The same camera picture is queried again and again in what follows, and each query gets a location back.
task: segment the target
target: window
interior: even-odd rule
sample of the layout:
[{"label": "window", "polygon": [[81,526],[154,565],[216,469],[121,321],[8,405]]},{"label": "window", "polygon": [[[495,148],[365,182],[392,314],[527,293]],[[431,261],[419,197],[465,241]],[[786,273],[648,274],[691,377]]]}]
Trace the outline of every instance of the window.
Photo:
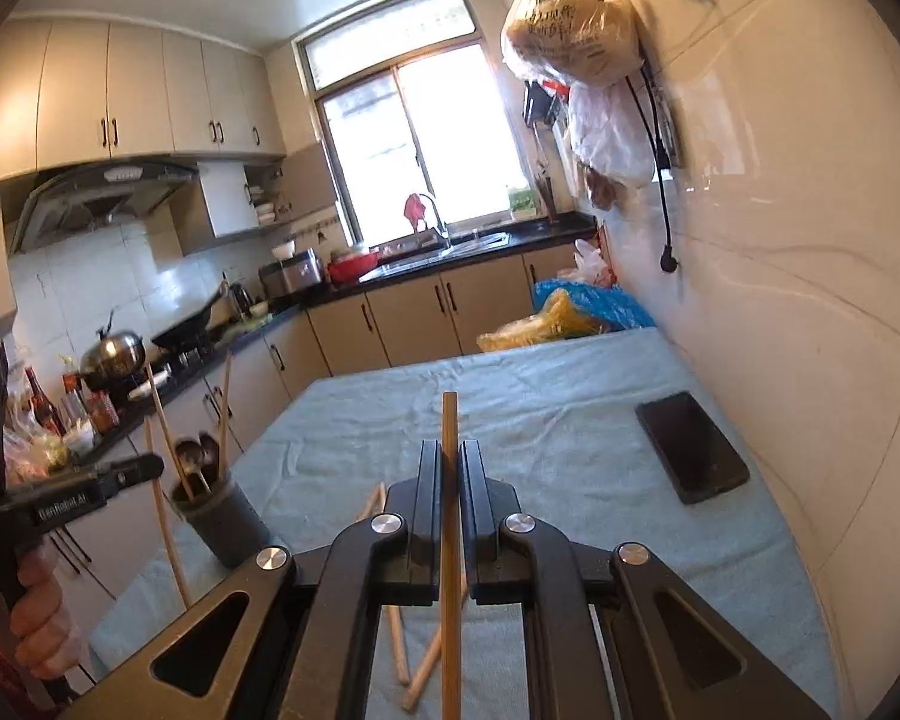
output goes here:
[{"label": "window", "polygon": [[[508,214],[530,191],[463,0],[405,0],[304,45],[354,238],[410,234],[408,196],[444,223]],[[426,223],[436,220],[426,203]]]}]

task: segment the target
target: hand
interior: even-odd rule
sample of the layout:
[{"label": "hand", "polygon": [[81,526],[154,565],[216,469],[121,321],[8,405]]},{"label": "hand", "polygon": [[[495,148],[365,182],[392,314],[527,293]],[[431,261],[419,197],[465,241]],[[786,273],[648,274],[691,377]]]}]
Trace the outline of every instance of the hand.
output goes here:
[{"label": "hand", "polygon": [[82,636],[53,577],[58,559],[44,541],[21,560],[17,578],[28,590],[10,612],[10,630],[20,638],[14,656],[39,680],[62,677],[83,654]]}]

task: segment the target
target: black countertop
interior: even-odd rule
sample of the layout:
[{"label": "black countertop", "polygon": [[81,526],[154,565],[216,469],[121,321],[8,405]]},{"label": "black countertop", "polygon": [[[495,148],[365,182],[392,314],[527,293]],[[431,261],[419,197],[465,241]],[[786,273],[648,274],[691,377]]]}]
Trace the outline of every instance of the black countertop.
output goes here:
[{"label": "black countertop", "polygon": [[[455,268],[462,268],[467,265],[475,265],[488,260],[495,260],[500,257],[509,257],[514,254],[522,254],[525,251],[540,250],[540,248],[554,247],[555,245],[567,244],[567,242],[576,241],[578,238],[589,238],[597,233],[597,226],[592,217],[579,213],[561,214],[557,217],[557,221],[553,224],[548,220],[531,220],[523,223],[516,223],[500,231],[509,233],[509,242],[501,247],[492,248],[492,250],[477,251],[471,255],[448,258],[437,262],[424,262],[419,266],[401,271],[394,275],[381,275],[372,277],[365,282],[357,282],[345,287],[328,286],[325,290],[318,293],[308,295],[303,303],[286,309],[279,314],[274,314],[272,319],[260,327],[243,333],[242,335],[232,338],[231,341],[218,343],[213,353],[205,360],[197,365],[190,365],[182,373],[170,378],[164,386],[160,388],[160,401],[167,405],[173,402],[180,394],[187,391],[197,380],[226,360],[226,354],[233,352],[236,354],[245,346],[249,346],[264,335],[264,333],[274,330],[284,322],[288,322],[308,308],[332,303],[334,300],[349,298],[351,295],[360,295],[361,293],[371,292],[382,287],[389,287],[404,281],[410,281],[420,278],[423,275],[438,274],[441,271],[451,271]],[[154,401],[152,398],[144,398],[137,403],[127,406],[120,413],[119,427],[111,430],[98,441],[87,455],[80,458],[81,466],[88,466],[96,463],[103,455],[106,455],[113,447],[129,436],[134,430],[143,424],[144,419],[154,413]]]}]

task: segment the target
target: frying pan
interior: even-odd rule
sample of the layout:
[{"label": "frying pan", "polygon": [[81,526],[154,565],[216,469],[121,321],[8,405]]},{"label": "frying pan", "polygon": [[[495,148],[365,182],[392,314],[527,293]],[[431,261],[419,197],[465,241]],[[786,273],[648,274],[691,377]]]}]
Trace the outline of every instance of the frying pan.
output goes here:
[{"label": "frying pan", "polygon": [[162,333],[158,333],[151,341],[164,351],[180,351],[185,346],[196,346],[197,337],[206,330],[207,323],[210,322],[210,310],[213,308],[220,298],[226,295],[226,284],[221,284],[215,293],[207,300],[206,305],[194,314],[190,314],[187,319],[178,322],[172,327],[168,327]]}]

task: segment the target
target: blue plastic bag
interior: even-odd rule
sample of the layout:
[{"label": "blue plastic bag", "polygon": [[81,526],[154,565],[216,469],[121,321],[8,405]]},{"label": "blue plastic bag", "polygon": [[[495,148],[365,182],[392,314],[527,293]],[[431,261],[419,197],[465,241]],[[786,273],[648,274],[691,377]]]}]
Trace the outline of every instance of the blue plastic bag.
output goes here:
[{"label": "blue plastic bag", "polygon": [[618,325],[622,330],[656,327],[647,310],[620,287],[607,289],[555,278],[533,285],[533,309],[539,311],[555,289],[567,290],[573,304],[591,317]]}]

